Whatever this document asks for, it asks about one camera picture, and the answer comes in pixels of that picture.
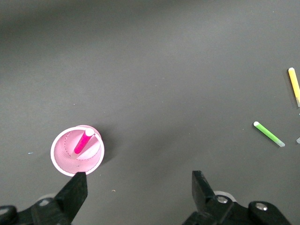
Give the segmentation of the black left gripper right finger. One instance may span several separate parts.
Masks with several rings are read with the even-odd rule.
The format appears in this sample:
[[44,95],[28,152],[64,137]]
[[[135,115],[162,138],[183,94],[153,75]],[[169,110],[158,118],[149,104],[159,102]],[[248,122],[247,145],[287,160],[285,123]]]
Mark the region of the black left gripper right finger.
[[224,225],[234,206],[224,195],[216,195],[201,171],[192,171],[192,197],[197,211],[187,219],[188,225]]

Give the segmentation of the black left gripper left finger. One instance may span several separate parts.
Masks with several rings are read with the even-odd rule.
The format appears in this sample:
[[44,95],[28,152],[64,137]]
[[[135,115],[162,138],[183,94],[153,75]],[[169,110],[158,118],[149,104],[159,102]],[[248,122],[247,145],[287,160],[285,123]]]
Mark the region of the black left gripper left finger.
[[35,225],[70,225],[88,195],[85,172],[76,173],[53,198],[43,198],[31,207]]

